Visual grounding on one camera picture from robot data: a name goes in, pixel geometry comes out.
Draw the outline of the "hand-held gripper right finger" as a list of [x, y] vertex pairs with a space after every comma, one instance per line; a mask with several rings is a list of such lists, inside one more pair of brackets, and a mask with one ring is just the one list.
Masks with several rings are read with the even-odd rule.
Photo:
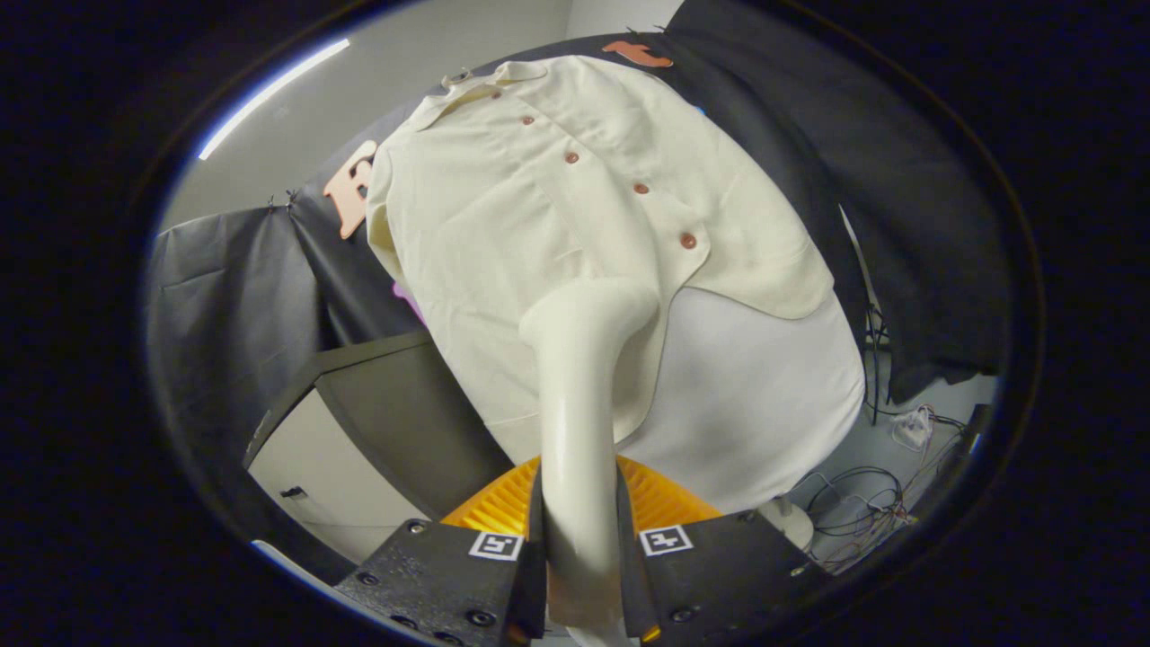
[[830, 573], [764, 513], [719, 513], [618, 459], [624, 627], [643, 646], [752, 646], [785, 636]]

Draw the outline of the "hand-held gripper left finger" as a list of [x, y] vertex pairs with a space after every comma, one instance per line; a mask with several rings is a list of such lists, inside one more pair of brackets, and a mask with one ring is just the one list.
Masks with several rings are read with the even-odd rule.
[[405, 521], [338, 594], [420, 646], [529, 646], [545, 631], [539, 460], [515, 465], [443, 519]]

